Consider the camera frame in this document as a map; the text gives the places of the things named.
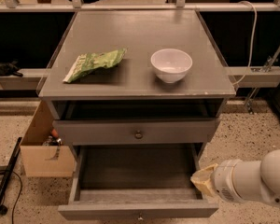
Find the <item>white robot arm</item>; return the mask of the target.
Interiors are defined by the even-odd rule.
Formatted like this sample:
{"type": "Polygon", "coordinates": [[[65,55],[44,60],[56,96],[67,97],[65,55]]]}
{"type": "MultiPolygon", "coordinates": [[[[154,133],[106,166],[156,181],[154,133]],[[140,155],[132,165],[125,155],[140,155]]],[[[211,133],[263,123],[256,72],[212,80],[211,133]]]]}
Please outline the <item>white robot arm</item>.
{"type": "Polygon", "coordinates": [[[196,171],[193,185],[207,196],[225,202],[259,202],[280,207],[280,149],[261,161],[226,160],[196,171]]]}

